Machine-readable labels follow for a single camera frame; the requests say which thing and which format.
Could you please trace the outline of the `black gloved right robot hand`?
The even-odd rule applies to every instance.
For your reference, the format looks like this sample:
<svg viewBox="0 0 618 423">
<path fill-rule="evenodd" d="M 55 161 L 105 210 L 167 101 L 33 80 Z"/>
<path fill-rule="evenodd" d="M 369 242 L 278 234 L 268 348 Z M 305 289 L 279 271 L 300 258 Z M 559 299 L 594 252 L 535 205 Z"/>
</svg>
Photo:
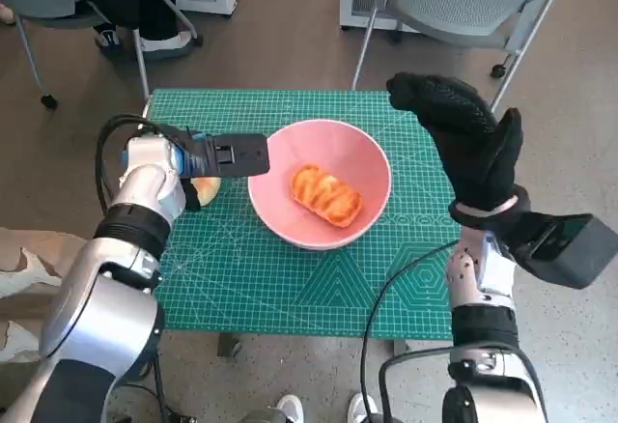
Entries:
<svg viewBox="0 0 618 423">
<path fill-rule="evenodd" d="M 515 195 L 523 144 L 517 108 L 496 120 L 475 88 L 441 75 L 398 72 L 386 89 L 392 107 L 413 113 L 432 136 L 459 203 L 490 212 Z"/>
</svg>

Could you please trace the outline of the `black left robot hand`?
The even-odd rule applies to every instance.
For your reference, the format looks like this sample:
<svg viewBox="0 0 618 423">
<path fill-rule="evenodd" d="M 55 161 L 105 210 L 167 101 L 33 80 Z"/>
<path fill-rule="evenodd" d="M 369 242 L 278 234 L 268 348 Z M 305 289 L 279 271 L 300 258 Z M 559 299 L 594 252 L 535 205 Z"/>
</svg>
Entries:
<svg viewBox="0 0 618 423">
<path fill-rule="evenodd" d="M 185 196 L 185 209 L 188 212 L 198 212 L 201 209 L 201 203 L 198 196 L 197 188 L 192 183 L 191 179 L 181 179 L 181 185 Z"/>
</svg>

